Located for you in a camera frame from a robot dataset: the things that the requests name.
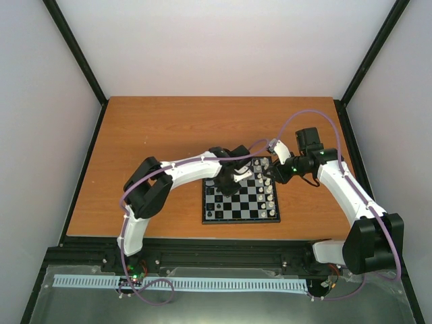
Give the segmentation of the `black and white chessboard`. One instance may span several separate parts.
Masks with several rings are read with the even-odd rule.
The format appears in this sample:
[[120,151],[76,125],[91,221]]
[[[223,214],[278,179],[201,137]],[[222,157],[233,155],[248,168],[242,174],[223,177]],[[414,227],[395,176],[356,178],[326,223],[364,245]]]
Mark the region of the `black and white chessboard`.
[[[263,165],[262,159],[268,158],[269,164]],[[276,183],[263,175],[272,165],[271,157],[253,157],[249,163],[253,175],[240,182],[241,189],[231,197],[220,193],[212,179],[202,181],[202,223],[279,223],[281,221]],[[269,211],[274,209],[275,216],[270,217]],[[207,213],[213,212],[213,218]],[[223,212],[223,218],[217,219],[217,211]]]

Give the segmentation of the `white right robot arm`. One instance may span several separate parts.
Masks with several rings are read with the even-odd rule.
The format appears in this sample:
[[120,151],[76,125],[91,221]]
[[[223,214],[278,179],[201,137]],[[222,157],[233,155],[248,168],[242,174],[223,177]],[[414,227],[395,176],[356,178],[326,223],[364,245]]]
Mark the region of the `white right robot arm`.
[[336,148],[325,148],[316,128],[296,132],[299,153],[295,155],[278,138],[270,141],[268,152],[277,160],[265,172],[272,180],[287,184],[294,176],[312,175],[312,186],[324,185],[332,194],[348,223],[345,240],[312,243],[318,263],[345,266],[353,274],[395,269],[402,274],[404,222],[397,213],[380,207],[357,182]]

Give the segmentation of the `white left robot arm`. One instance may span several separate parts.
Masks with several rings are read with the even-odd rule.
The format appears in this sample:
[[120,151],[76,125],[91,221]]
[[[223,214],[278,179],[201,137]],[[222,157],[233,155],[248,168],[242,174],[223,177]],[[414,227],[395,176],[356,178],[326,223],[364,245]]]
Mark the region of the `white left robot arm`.
[[128,272],[139,267],[139,252],[149,221],[161,211],[173,189],[211,179],[222,195],[231,196],[240,190],[240,182],[252,175],[247,167],[251,159],[250,151],[243,145],[232,151],[216,146],[177,161],[146,158],[125,183],[119,201],[124,210],[124,224],[117,238],[120,249],[117,264]]

